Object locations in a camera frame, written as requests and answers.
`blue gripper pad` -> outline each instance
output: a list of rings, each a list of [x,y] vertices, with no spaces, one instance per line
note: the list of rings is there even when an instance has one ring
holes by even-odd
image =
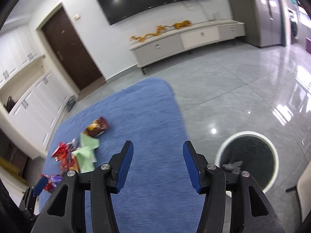
[[[41,177],[41,179],[38,181],[38,183],[32,189],[32,195],[38,196],[42,192],[43,188],[46,186],[48,181],[49,180],[47,177],[45,177],[45,176]]]
[[[183,158],[185,159],[191,184],[193,188],[197,191],[197,193],[200,193],[202,187],[200,184],[199,170],[194,162],[194,159],[186,142],[184,142],[183,144]]]
[[[126,181],[126,177],[128,175],[128,171],[130,169],[130,165],[132,162],[133,153],[134,153],[134,145],[131,142],[129,147],[128,147],[128,150],[127,150],[127,152],[126,152],[126,154],[122,160],[121,166],[118,170],[118,174],[117,174],[118,180],[117,180],[117,184],[115,187],[115,189],[118,193],[124,187],[124,183]]]

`trash can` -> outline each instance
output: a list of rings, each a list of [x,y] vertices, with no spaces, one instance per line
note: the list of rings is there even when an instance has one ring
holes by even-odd
[[[266,193],[276,180],[279,156],[271,141],[252,131],[243,131],[229,137],[219,148],[215,165],[242,161],[240,170],[248,171]]]

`washing machine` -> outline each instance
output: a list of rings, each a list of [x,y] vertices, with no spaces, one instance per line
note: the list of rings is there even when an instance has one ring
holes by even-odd
[[[287,8],[290,20],[291,42],[296,43],[298,39],[298,16],[296,11]]]

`dragon figurine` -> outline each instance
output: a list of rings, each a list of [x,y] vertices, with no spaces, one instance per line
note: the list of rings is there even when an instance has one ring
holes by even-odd
[[[175,27],[175,29],[181,29],[181,28],[189,27],[189,26],[191,26],[191,22],[189,20],[185,20],[185,21],[183,21],[181,23],[175,23],[172,26],[166,25],[164,27],[169,27],[169,28]]]
[[[164,26],[159,25],[159,26],[156,27],[156,33],[147,33],[143,37],[131,36],[130,37],[130,41],[138,40],[139,42],[144,42],[148,36],[158,36],[158,35],[161,35],[161,32],[165,31],[165,30],[166,30],[166,28]]]
[[[138,40],[139,42],[144,42],[146,40],[146,38],[148,36],[158,36],[158,35],[161,35],[163,31],[166,31],[166,28],[175,28],[175,29],[181,29],[181,28],[184,28],[184,27],[189,27],[191,26],[191,22],[189,20],[186,20],[186,21],[183,21],[181,23],[175,23],[173,24],[172,26],[162,26],[162,25],[159,25],[156,27],[156,33],[147,33],[145,36],[143,37],[138,37],[138,36],[131,36],[130,37],[130,41],[132,40]]]

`light switch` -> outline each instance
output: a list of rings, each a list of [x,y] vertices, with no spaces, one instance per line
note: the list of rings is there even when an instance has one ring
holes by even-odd
[[[81,17],[81,16],[80,16],[80,14],[78,13],[78,14],[75,15],[73,18],[74,18],[75,21],[77,21],[78,19],[80,19],[80,17]]]

